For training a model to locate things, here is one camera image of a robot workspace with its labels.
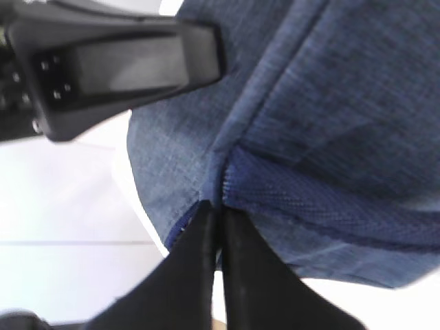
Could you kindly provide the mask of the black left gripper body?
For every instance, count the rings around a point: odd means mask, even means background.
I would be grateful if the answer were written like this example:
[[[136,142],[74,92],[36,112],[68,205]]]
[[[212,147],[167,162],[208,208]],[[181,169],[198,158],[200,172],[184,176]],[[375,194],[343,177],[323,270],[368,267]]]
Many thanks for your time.
[[[114,8],[96,1],[2,1],[1,2],[1,140],[13,141],[44,135],[51,141],[71,141],[94,126],[130,109],[123,101],[83,104],[67,113],[44,112],[43,101],[34,95],[37,85],[25,75],[14,52],[8,31],[25,13],[44,23],[62,23],[69,17],[123,20],[143,25],[160,16]]]

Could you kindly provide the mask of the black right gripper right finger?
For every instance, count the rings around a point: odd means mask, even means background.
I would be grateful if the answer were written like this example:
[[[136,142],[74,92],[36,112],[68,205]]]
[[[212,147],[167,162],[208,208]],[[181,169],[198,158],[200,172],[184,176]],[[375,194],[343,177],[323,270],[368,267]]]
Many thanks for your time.
[[[223,214],[223,283],[229,329],[364,329],[304,284],[271,250],[249,217]]]

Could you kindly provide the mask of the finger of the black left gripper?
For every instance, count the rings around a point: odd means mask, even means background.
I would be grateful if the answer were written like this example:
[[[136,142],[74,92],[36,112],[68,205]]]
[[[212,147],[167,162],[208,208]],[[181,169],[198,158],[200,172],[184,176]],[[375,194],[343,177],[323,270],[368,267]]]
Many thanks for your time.
[[[6,34],[36,121],[55,142],[72,140],[127,109],[211,85],[223,75],[220,36],[204,24],[17,19]]]

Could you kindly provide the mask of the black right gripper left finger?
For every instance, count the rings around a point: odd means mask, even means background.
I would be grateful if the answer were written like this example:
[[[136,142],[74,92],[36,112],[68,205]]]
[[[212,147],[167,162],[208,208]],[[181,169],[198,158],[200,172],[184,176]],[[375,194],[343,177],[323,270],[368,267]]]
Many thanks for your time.
[[[215,211],[203,201],[157,268],[84,329],[211,329],[215,230]]]

